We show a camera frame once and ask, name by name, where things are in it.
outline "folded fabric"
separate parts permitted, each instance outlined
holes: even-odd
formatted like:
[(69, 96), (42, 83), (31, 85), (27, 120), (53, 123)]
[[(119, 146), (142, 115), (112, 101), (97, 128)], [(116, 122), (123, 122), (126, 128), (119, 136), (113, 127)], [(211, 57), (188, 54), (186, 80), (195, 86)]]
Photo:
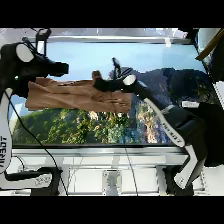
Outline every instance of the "folded fabric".
[(79, 108), (95, 112), (128, 113), (131, 107), (131, 94), (101, 92), (93, 87), (93, 80), (57, 82), (50, 78), (36, 78), (29, 82), (28, 110), (44, 108)]

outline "sky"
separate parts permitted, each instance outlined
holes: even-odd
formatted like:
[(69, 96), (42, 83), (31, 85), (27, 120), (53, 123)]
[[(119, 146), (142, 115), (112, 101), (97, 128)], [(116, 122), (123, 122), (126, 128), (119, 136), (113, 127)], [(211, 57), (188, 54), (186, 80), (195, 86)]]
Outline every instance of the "sky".
[[(69, 64), (69, 74), (51, 77), (54, 80), (91, 80), (92, 71), (99, 70), (103, 78), (113, 70), (112, 58), (119, 60), (122, 67), (132, 67), (140, 72), (159, 68), (195, 69), (205, 72), (201, 62), (195, 60), (197, 52), (193, 45), (145, 43), (48, 43), (49, 59)], [(25, 103), (24, 98), (12, 96), (14, 104)], [(28, 114), (23, 105), (20, 116)]]

